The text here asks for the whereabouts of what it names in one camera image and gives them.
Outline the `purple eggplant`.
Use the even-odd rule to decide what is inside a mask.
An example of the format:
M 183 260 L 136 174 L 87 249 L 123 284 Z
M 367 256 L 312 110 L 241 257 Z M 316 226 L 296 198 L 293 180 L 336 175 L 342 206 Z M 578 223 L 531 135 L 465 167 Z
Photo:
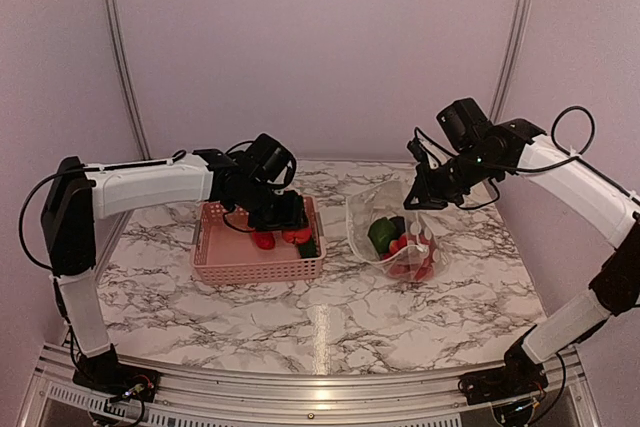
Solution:
M 394 225 L 398 236 L 401 236 L 406 232 L 406 221 L 403 216 L 391 217 L 390 222 Z

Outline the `clear dotted zip top bag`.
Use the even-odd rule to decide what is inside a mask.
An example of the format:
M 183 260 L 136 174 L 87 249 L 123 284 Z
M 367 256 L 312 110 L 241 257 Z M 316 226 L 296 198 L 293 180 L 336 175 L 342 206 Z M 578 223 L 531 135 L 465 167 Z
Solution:
M 346 201 L 347 239 L 353 254 L 387 277 L 427 282 L 444 273 L 448 260 L 427 216 L 404 208 L 407 183 L 384 182 Z

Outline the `green avocado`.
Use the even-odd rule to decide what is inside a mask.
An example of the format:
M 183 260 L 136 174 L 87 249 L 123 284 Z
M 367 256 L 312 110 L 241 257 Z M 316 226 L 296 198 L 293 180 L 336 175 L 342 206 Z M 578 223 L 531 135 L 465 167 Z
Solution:
M 369 227 L 367 236 L 378 254 L 389 251 L 389 244 L 397 238 L 394 225 L 387 217 L 376 219 Z

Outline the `red round fruit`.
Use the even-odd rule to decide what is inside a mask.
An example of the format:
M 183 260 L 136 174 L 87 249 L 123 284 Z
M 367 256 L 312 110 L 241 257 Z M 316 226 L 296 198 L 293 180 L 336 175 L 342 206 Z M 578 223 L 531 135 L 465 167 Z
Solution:
M 310 227 L 298 229 L 298 230 L 283 230 L 282 239 L 286 243 L 294 245 L 303 245 L 312 239 L 312 230 Z

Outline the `green cucumber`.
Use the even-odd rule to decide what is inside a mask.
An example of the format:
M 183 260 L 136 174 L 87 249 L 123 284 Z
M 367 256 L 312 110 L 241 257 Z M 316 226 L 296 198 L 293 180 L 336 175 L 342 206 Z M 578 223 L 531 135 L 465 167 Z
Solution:
M 297 250 L 302 259 L 313 259 L 319 256 L 319 250 L 313 238 L 310 238 L 305 243 L 298 244 Z

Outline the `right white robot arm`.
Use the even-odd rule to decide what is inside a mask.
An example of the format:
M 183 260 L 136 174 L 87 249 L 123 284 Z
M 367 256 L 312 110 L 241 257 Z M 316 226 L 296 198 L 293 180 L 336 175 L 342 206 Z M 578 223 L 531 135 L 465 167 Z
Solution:
M 462 207 L 477 184 L 521 176 L 584 221 L 610 248 L 609 257 L 584 290 L 518 338 L 505 352 L 502 366 L 465 373 L 459 381 L 468 397 L 484 399 L 544 387 L 546 361 L 586 340 L 637 303 L 639 202 L 587 167 L 580 153 L 560 150 L 543 129 L 524 119 L 445 126 L 457 143 L 445 161 L 432 159 L 420 130 L 407 144 L 417 165 L 404 201 L 406 209 Z

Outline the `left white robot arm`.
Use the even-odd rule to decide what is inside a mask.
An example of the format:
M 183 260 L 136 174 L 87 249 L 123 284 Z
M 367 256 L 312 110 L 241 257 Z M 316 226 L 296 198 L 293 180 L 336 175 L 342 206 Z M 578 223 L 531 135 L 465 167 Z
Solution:
M 298 230 L 308 225 L 304 201 L 275 182 L 291 182 L 296 169 L 282 147 L 230 154 L 204 149 L 138 163 L 61 162 L 49 181 L 41 225 L 67 322 L 80 352 L 91 358 L 86 373 L 92 381 L 116 392 L 127 379 L 123 365 L 107 355 L 112 343 L 96 290 L 95 222 L 156 205 L 218 202 L 247 212 L 252 231 Z

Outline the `pink perforated plastic basket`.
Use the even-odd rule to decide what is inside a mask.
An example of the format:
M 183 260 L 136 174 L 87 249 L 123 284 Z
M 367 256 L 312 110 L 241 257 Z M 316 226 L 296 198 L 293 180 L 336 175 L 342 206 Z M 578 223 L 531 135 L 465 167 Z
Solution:
M 210 286 L 311 280 L 320 276 L 327 245 L 317 202 L 304 198 L 309 227 L 300 233 L 248 232 L 248 213 L 228 213 L 204 203 L 191 247 L 190 263 Z

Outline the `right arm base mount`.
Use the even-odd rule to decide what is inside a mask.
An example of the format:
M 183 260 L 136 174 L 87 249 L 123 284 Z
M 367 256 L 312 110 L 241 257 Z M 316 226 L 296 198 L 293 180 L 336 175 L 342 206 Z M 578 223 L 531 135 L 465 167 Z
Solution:
M 547 386 L 548 380 L 542 367 L 519 368 L 508 365 L 467 372 L 459 377 L 457 384 L 468 405 L 541 392 Z

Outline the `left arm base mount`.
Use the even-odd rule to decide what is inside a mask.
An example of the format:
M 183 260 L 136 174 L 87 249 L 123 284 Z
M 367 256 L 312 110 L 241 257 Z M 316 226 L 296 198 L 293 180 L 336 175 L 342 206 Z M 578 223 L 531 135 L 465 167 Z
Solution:
M 156 395 L 160 373 L 156 370 L 121 363 L 113 344 L 97 356 L 73 357 L 73 382 L 110 395 L 111 402 L 130 399 L 151 403 Z

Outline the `front aluminium rail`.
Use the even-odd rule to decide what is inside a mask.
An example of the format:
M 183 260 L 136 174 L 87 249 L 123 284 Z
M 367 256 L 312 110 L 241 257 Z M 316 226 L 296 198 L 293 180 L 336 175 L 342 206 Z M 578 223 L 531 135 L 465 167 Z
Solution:
M 465 368 L 367 375 L 236 372 L 125 357 L 158 371 L 145 409 L 147 426 L 494 426 L 504 402 L 467 404 L 458 389 Z M 72 382 L 66 349 L 47 345 L 21 408 L 20 426 L 88 425 L 103 416 L 129 423 L 136 405 Z

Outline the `right aluminium frame post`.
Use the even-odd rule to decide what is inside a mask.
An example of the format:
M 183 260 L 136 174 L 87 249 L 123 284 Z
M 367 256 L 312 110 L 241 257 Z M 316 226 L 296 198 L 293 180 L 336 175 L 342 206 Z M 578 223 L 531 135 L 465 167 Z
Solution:
M 511 83 L 524 42 L 532 0 L 515 0 L 506 49 L 491 102 L 489 117 L 497 122 L 503 115 Z

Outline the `aluminium frame post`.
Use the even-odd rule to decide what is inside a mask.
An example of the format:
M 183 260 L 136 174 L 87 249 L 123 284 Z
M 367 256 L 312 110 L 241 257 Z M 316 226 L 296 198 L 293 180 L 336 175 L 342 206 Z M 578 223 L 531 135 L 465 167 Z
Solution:
M 503 115 L 511 83 L 524 42 L 532 0 L 515 0 L 506 49 L 491 102 L 489 117 L 497 122 Z
M 151 157 L 150 147 L 144 130 L 142 116 L 131 76 L 131 70 L 127 59 L 118 1 L 103 0 L 103 2 L 115 61 L 115 68 L 126 108 L 126 115 L 129 120 L 133 139 L 140 157 L 144 160 L 149 160 Z

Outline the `left aluminium frame post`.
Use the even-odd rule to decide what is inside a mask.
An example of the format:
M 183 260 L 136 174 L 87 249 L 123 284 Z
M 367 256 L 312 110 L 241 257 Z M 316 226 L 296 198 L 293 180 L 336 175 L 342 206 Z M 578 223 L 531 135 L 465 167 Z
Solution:
M 131 76 L 131 70 L 127 59 L 118 1 L 103 0 L 103 2 L 115 61 L 115 68 L 126 108 L 126 115 L 129 120 L 133 139 L 140 157 L 144 160 L 149 160 L 151 157 L 150 147 L 144 130 L 142 116 Z

